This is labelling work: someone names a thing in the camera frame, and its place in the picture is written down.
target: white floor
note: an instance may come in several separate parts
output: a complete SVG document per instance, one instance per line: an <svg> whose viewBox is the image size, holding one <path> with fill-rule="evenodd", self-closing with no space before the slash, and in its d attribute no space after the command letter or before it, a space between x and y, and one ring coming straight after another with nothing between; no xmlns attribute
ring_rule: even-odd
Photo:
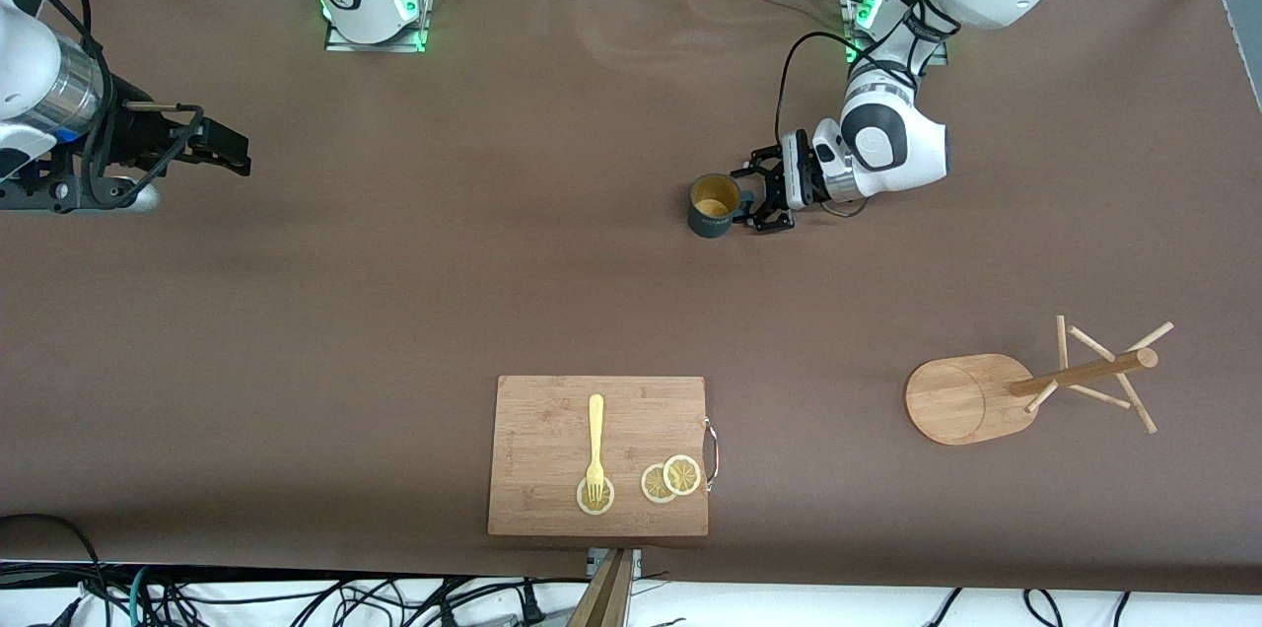
<svg viewBox="0 0 1262 627"><path fill-rule="evenodd" d="M461 590L496 582L480 580ZM371 589L380 582L366 580L358 585ZM303 583L235 583L194 585L189 597L239 599L265 595L318 592L329 582ZM404 597L424 599L438 580L403 580ZM540 608L546 612L572 608L583 592L581 584L539 585ZM924 627L934 618L946 589L941 588L856 588L800 585L738 585L707 583L637 582L631 601L628 627L656 627L678 618L681 627L743 627L743 626L810 626L835 627ZM382 590L382 595L394 595ZM48 624L76 597L74 588L0 590L0 627ZM1065 627L1109 627L1118 593L1078 590L1053 592ZM273 602L256 606L201 606L203 622L211 627L262 627L289 624L309 599ZM332 624L337 598L327 601L307 622L308 627ZM1050 619L1051 612L1037 598ZM505 590L476 601L456 612L461 627L495 623L519 613L517 595ZM116 626L126 626L127 616L115 609ZM423 624L425 617L418 621ZM101 626L101 601L86 599L73 621L73 627ZM346 619L346 627L390 627L381 611L357 609ZM392 623L399 623L398 612ZM1257 627L1262 624L1262 597L1190 595L1136 593L1121 619L1122 627ZM1021 590L965 589L943 627L1007 627L1037 626L1026 612Z"/></svg>

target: brown tabletop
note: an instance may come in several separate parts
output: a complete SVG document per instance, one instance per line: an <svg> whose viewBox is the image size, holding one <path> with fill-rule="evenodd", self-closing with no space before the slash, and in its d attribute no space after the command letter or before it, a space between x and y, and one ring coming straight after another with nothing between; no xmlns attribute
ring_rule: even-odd
<svg viewBox="0 0 1262 627"><path fill-rule="evenodd" d="M1262 116L1219 0L968 30L921 92L950 177L718 241L685 187L771 143L830 0L439 0L414 57L322 52L313 0L93 6L114 69L247 134L255 174L4 220L5 512L110 560L575 573L582 542L486 534L496 376L704 376L711 535L646 571L1262 585ZM843 87L803 47L785 127ZM915 431L916 366L1049 371L1055 314L1121 348L1175 322L1135 378L1160 433L1068 394L991 443Z"/></svg>

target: wooden peg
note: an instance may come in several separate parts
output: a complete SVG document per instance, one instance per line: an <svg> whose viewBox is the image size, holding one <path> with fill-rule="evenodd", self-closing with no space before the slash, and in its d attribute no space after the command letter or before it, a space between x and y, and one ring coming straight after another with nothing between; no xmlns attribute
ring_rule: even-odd
<svg viewBox="0 0 1262 627"><path fill-rule="evenodd" d="M1143 421L1143 429L1148 430L1148 434L1156 433L1157 425L1152 420L1152 416L1148 415L1148 409L1143 407L1143 401L1140 399L1140 394L1135 392L1135 386L1131 385L1131 380L1127 378L1126 372L1118 372L1117 381L1122 384L1122 390L1126 390L1126 396L1131 399L1131 405L1135 406L1135 411L1140 413L1140 420Z"/></svg>
<svg viewBox="0 0 1262 627"><path fill-rule="evenodd" d="M1039 406L1040 406L1040 405L1042 405L1042 401L1045 401L1046 399L1050 399L1050 397L1051 397L1051 394L1056 392L1056 386L1058 386L1058 385L1059 385L1059 384L1056 384L1056 380L1055 380L1055 378L1053 378L1053 380L1051 380L1051 381L1050 381L1050 382L1049 382L1049 384L1046 385L1046 387L1045 387L1045 389L1042 390L1042 392L1041 392L1041 394L1039 394L1039 397L1036 397L1036 399L1032 399L1032 401L1030 401L1030 405L1027 405L1027 406L1026 406L1026 411L1027 411L1027 413L1032 413L1032 411L1036 411L1036 410L1039 410Z"/></svg>
<svg viewBox="0 0 1262 627"><path fill-rule="evenodd" d="M1140 341L1136 341L1136 342L1135 342L1135 346L1133 346L1133 347L1131 347L1131 348L1127 348L1127 349L1141 349L1141 348L1148 348L1150 346L1152 346L1152 342L1153 342L1153 341L1157 341L1157 339L1160 339L1160 338L1161 338L1162 336L1166 336L1166 334L1169 334L1169 332L1170 332L1171 329L1174 329L1174 327L1175 327L1174 322L1166 322L1165 324L1162 324L1162 325L1159 325L1159 327L1156 327L1156 329L1153 329L1153 331L1151 332L1151 334L1148 334L1148 336L1145 336L1145 337L1143 337L1142 339L1140 339Z"/></svg>
<svg viewBox="0 0 1262 627"><path fill-rule="evenodd" d="M1015 396L1032 396L1041 392L1050 381L1058 381L1061 386L1076 386L1089 384L1095 378L1114 376L1117 372L1138 371L1141 367L1155 367L1157 365L1157 352L1150 348L1131 349L1122 353L1114 361L1092 361L1082 366L1065 367L1064 371L1045 372L1026 381L1008 384L1008 392Z"/></svg>
<svg viewBox="0 0 1262 627"><path fill-rule="evenodd" d="M1111 395L1099 392L1099 390L1090 390L1087 386L1069 386L1069 390L1076 390L1079 394L1089 399L1099 399L1099 401L1108 402L1109 405L1122 407L1122 410L1131 410L1131 404L1126 402L1123 399L1117 399Z"/></svg>
<svg viewBox="0 0 1262 627"><path fill-rule="evenodd" d="M1065 318L1056 315L1056 352L1060 367L1069 367L1069 341L1065 341Z"/></svg>
<svg viewBox="0 0 1262 627"><path fill-rule="evenodd" d="M1108 358L1108 361L1117 361L1117 357L1113 356L1113 352L1111 352L1108 348L1104 348L1099 343L1099 341L1095 341L1090 338L1090 336L1084 334L1084 332L1078 327L1069 327L1069 334L1078 341L1083 341L1083 343L1087 344L1087 348L1094 349L1095 353L1099 353L1100 358Z"/></svg>

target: wooden cutting board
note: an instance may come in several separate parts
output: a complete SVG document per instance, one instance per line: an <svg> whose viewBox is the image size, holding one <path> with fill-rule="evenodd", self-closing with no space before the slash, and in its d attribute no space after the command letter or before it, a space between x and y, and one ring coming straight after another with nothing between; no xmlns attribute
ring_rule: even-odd
<svg viewBox="0 0 1262 627"><path fill-rule="evenodd" d="M587 401L604 396L601 462L613 506L578 508L575 491L591 460ZM636 376L500 376L491 460L492 536L704 536L709 500L695 492L654 503L644 471L676 453L704 466L705 381Z"/></svg>

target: fork handle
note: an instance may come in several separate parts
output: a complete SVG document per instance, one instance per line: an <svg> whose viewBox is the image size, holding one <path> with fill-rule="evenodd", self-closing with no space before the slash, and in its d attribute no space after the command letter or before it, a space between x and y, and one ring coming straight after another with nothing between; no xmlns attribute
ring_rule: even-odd
<svg viewBox="0 0 1262 627"><path fill-rule="evenodd" d="M604 396L587 399L588 428L592 430L592 462L601 460L601 430L604 426Z"/></svg>

